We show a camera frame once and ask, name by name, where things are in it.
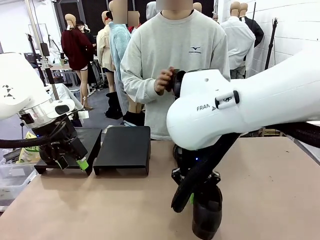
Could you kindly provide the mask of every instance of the black platform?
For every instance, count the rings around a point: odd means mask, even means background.
[[[111,127],[106,132],[93,170],[99,175],[101,169],[144,169],[148,175],[150,155],[150,127]]]
[[[86,161],[89,164],[89,167],[85,170],[88,176],[91,174],[93,169],[93,163],[95,158],[98,156],[100,148],[101,148],[101,133],[102,129],[99,128],[83,128],[76,127],[76,132],[78,134],[78,138],[88,151],[86,154]],[[72,157],[65,156],[65,160],[68,163],[67,169],[79,169],[80,167],[77,164],[76,160]],[[34,168],[37,170],[39,174],[43,174],[46,169],[59,169],[59,165],[47,165],[43,160],[40,160]]]

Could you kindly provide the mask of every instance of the yellow bag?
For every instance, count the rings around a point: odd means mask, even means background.
[[[29,131],[25,135],[25,139],[34,139],[35,135]],[[36,164],[40,160],[39,146],[23,147],[16,164]]]

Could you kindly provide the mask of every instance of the white shorts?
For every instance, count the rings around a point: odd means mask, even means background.
[[[82,68],[80,71],[85,71],[88,70],[88,66],[85,66],[84,68]]]

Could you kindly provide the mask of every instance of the gray hood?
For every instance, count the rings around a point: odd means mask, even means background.
[[[156,2],[151,1],[146,5],[146,20],[152,19],[155,15],[160,13],[160,10],[157,10],[156,8]]]

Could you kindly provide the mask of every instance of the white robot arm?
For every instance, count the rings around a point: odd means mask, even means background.
[[[39,128],[74,108],[71,99],[51,99],[40,77],[22,55],[0,54],[0,120],[18,113],[28,128]]]
[[[188,72],[167,129],[181,148],[198,150],[220,136],[320,118],[319,50],[301,52],[247,79],[228,82],[218,70]]]

